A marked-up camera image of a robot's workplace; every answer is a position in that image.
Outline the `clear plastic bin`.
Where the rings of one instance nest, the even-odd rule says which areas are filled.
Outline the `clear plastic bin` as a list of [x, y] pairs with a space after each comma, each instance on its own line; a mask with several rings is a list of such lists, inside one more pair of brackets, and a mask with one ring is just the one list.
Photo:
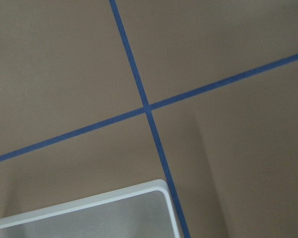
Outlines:
[[162, 179], [0, 219], [0, 238], [180, 236]]

